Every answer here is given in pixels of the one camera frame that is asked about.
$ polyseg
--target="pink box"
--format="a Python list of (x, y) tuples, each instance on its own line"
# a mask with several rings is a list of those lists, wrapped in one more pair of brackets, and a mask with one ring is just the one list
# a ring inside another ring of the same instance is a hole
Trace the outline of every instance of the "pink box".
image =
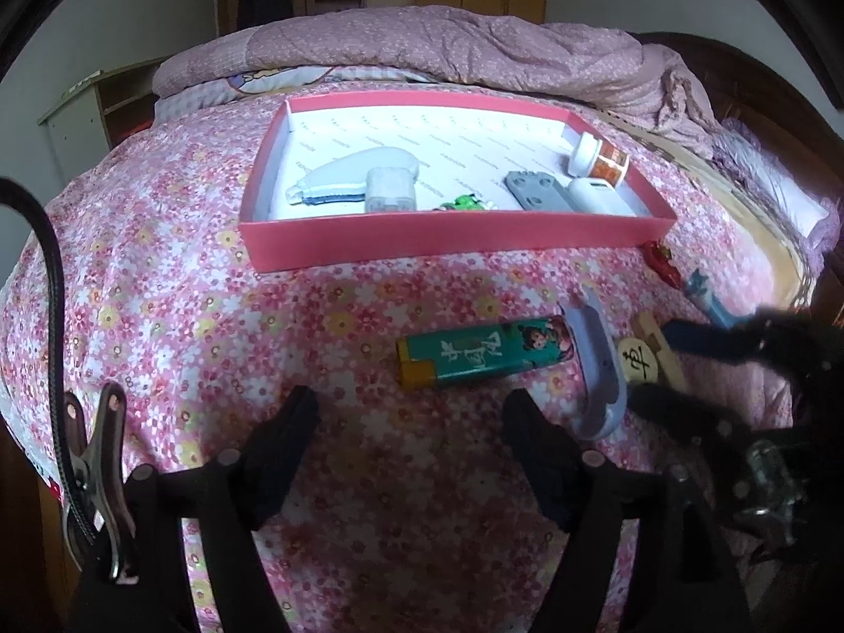
[(273, 117), (258, 150), (239, 215), (239, 231), (258, 272), (307, 266), (366, 262), (458, 252), (544, 250), (556, 247), (636, 247), (665, 236), (677, 215), (636, 168), (626, 183), (647, 206), (650, 217), (615, 217), (581, 213), (525, 211), (407, 212), (348, 214), (260, 220), (256, 212), (267, 179), (267, 166), (277, 160), (280, 130), (293, 114), (349, 107), (431, 106), (484, 109), (563, 121), (578, 132), (601, 137), (575, 113), (521, 99), (458, 92), (383, 90), (333, 92), (291, 99)]

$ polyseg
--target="metal clip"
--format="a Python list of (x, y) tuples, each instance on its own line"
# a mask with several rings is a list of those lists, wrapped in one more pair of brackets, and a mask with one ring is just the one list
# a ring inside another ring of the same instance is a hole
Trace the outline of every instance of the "metal clip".
[(765, 548), (773, 554), (794, 544), (794, 507), (806, 501), (806, 494), (792, 477), (778, 448), (769, 440), (754, 442), (745, 458), (757, 504), (736, 512), (735, 519), (760, 535)]
[[(138, 581), (134, 554), (135, 522), (123, 496), (123, 426), (126, 421), (126, 394), (117, 383), (107, 383), (100, 393), (94, 432), (88, 440), (85, 417), (79, 400), (66, 392), (64, 410), (73, 476), (85, 498), (85, 513), (92, 532), (97, 513), (111, 542), (109, 580), (118, 584)], [(62, 529), (73, 561), (80, 571), (89, 546), (82, 539), (79, 525), (65, 505)]]

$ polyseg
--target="wooden block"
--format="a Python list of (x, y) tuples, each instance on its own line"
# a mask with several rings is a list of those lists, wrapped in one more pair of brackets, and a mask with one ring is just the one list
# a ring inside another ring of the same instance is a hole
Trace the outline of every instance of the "wooden block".
[(644, 340), (624, 338), (618, 346), (621, 369), (628, 383), (656, 383), (659, 363)]
[(665, 335), (660, 331), (653, 314), (649, 311), (636, 314), (630, 321), (630, 325), (633, 327), (633, 335), (643, 340), (656, 355), (659, 371), (665, 383), (678, 392), (689, 392), (689, 384), (685, 380), (683, 367), (677, 355), (668, 346)]

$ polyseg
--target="pillow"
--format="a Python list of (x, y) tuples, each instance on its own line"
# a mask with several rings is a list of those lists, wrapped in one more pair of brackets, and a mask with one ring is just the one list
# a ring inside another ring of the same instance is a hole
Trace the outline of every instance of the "pillow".
[(829, 215), (824, 207), (799, 188), (778, 161), (763, 154), (744, 136), (734, 130), (725, 130), (715, 137), (715, 141), (739, 171), (748, 175), (774, 200), (780, 212), (803, 238), (809, 238), (814, 227)]
[(804, 192), (779, 158), (762, 147), (757, 135), (738, 119), (723, 120), (723, 127), (713, 138), (712, 162), (779, 214), (817, 279), (824, 270), (824, 254), (836, 248), (841, 237), (837, 202), (829, 197), (818, 202)]

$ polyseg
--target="white wall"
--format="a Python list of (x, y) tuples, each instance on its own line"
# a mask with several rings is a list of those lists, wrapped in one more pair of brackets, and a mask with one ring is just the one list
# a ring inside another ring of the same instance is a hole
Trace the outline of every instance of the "white wall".
[[(174, 54), (214, 37), (214, 0), (65, 0), (0, 82), (0, 174), (43, 203), (66, 185), (39, 117), (75, 82)], [(28, 225), (0, 208), (0, 284), (17, 262)]]
[(844, 113), (832, 106), (797, 48), (756, 0), (548, 0), (545, 16), (632, 33), (693, 33), (731, 44), (803, 92), (844, 137)]

